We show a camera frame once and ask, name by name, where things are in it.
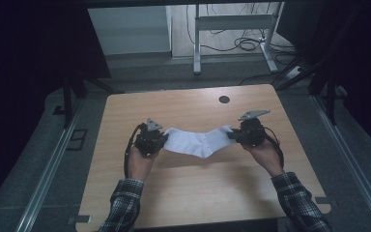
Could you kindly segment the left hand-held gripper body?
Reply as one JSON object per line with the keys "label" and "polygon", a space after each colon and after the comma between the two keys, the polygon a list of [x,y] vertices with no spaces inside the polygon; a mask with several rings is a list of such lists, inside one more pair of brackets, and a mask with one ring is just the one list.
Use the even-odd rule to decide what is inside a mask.
{"label": "left hand-held gripper body", "polygon": [[160,150],[157,148],[157,143],[160,140],[165,140],[161,137],[164,133],[161,129],[162,125],[151,118],[147,119],[146,124],[140,125],[140,133],[136,136],[134,146],[140,151],[143,157],[148,157]]}

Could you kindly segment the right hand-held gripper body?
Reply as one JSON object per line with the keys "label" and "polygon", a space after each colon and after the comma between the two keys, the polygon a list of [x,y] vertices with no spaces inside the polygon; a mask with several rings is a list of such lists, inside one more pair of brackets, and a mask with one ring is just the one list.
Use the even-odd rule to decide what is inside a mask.
{"label": "right hand-held gripper body", "polygon": [[270,113],[269,110],[254,110],[245,112],[239,118],[241,124],[236,141],[238,143],[250,146],[261,145],[266,138],[266,132],[258,117],[268,113]]}

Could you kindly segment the white cloth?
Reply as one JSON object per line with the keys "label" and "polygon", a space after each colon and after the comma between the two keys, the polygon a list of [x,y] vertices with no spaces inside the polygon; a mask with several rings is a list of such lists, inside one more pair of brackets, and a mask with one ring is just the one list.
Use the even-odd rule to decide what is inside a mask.
{"label": "white cloth", "polygon": [[164,149],[206,159],[213,153],[236,143],[235,139],[228,137],[228,132],[231,131],[229,126],[222,126],[208,132],[192,132],[170,128],[164,133],[168,136]]}

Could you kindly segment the person's left hand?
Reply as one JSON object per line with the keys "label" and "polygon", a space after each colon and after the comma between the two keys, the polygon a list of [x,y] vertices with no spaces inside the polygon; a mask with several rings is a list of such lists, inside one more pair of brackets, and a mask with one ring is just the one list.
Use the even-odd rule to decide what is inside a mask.
{"label": "person's left hand", "polygon": [[150,174],[158,153],[143,157],[136,147],[131,147],[128,156],[128,178],[144,182]]}

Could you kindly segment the person's right hand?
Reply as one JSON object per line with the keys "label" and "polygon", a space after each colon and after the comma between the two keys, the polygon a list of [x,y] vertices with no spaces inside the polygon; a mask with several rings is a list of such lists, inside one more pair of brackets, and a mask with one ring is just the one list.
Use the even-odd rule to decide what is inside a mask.
{"label": "person's right hand", "polygon": [[278,154],[268,140],[256,147],[246,144],[243,144],[242,147],[250,153],[272,178],[285,173]]}

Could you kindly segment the white power strip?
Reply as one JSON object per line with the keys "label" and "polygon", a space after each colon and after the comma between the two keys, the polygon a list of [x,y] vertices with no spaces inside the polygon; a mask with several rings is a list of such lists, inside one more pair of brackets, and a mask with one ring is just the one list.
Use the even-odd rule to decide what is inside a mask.
{"label": "white power strip", "polygon": [[300,67],[300,66],[295,66],[293,67],[286,75],[285,77],[287,79],[292,79],[294,77],[296,77],[297,75],[299,75],[301,72],[303,71],[303,68]]}

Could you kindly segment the black metal stand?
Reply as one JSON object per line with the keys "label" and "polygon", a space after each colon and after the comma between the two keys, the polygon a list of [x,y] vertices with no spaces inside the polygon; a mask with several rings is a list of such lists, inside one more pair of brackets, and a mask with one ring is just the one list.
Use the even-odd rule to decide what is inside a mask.
{"label": "black metal stand", "polygon": [[72,121],[73,109],[71,94],[81,100],[88,96],[88,89],[85,85],[86,82],[94,84],[95,86],[106,91],[108,94],[124,94],[123,90],[114,88],[111,85],[111,80],[107,78],[93,78],[93,77],[65,77],[63,79],[63,105],[56,106],[53,111],[54,115],[64,115],[65,123],[64,128],[67,128]]}
{"label": "black metal stand", "polygon": [[273,83],[273,86],[277,91],[285,90],[303,79],[312,76],[307,91],[310,95],[320,95],[323,89],[326,89],[326,95],[323,97],[325,111],[329,121],[335,126],[335,101],[341,100],[341,97],[336,95],[336,80],[331,64],[332,58],[326,56],[316,64],[306,68],[304,71],[286,80],[282,84]]}

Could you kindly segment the white partition panel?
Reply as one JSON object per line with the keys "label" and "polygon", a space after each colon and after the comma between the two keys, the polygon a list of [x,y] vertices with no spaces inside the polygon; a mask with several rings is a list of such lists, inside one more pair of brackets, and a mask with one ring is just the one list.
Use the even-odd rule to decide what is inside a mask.
{"label": "white partition panel", "polygon": [[168,6],[89,9],[104,55],[171,51]]}

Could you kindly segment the dark curtain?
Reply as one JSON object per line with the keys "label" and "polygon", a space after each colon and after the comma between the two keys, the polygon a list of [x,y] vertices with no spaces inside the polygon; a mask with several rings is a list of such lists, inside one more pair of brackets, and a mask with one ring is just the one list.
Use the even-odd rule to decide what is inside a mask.
{"label": "dark curtain", "polygon": [[318,67],[308,91],[342,87],[344,105],[371,136],[371,0],[287,0],[277,33]]}

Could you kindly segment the black rectangular floor frame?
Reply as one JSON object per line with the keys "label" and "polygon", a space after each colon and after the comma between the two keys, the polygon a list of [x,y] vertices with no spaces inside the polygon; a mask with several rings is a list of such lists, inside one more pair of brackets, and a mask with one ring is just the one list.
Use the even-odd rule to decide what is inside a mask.
{"label": "black rectangular floor frame", "polygon": [[87,129],[74,130],[69,139],[67,151],[81,151],[87,136]]}

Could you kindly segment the grey table corner bracket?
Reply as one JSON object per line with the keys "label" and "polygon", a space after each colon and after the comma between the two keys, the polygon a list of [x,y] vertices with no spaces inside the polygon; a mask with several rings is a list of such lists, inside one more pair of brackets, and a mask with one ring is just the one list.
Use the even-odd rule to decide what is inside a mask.
{"label": "grey table corner bracket", "polygon": [[92,220],[91,216],[75,216],[68,219],[68,224],[77,224],[77,223],[90,223]]}
{"label": "grey table corner bracket", "polygon": [[317,204],[329,204],[332,207],[337,207],[337,202],[329,197],[316,196],[315,200]]}

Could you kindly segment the aluminium floor rail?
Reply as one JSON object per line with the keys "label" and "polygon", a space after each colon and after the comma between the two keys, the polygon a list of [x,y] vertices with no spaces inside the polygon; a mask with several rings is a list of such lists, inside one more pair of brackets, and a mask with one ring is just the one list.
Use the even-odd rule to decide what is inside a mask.
{"label": "aluminium floor rail", "polygon": [[84,105],[84,100],[78,100],[72,109],[70,123],[62,130],[61,136],[48,160],[41,178],[30,197],[30,200],[25,207],[25,210],[15,228],[14,232],[31,232],[39,212],[43,206],[43,202],[50,189],[52,181],[55,177],[60,162],[65,154],[71,135],[75,129],[75,125],[80,118],[81,109]]}
{"label": "aluminium floor rail", "polygon": [[366,175],[362,171],[361,167],[357,163],[354,154],[352,153],[350,147],[348,146],[347,142],[345,141],[342,133],[339,131],[338,127],[334,125],[331,120],[328,118],[325,110],[325,106],[323,102],[315,96],[311,96],[310,99],[315,104],[318,113],[329,133],[331,136],[335,146],[337,147],[340,156],[344,160],[346,166],[348,167],[351,175],[353,176],[357,187],[363,196],[368,208],[371,211],[371,184],[369,183]]}

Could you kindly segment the white metal desk frame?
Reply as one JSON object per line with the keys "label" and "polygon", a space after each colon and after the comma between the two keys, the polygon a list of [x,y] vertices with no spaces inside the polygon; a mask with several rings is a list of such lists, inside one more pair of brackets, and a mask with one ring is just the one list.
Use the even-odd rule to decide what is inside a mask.
{"label": "white metal desk frame", "polygon": [[200,16],[199,5],[195,6],[194,19],[194,53],[193,53],[193,72],[201,73],[201,52],[200,52],[200,32],[209,30],[244,30],[262,29],[267,30],[268,34],[260,42],[261,51],[266,59],[271,73],[277,73],[278,68],[270,54],[270,45],[282,3],[279,2],[271,14],[246,14],[246,15],[213,15]]}

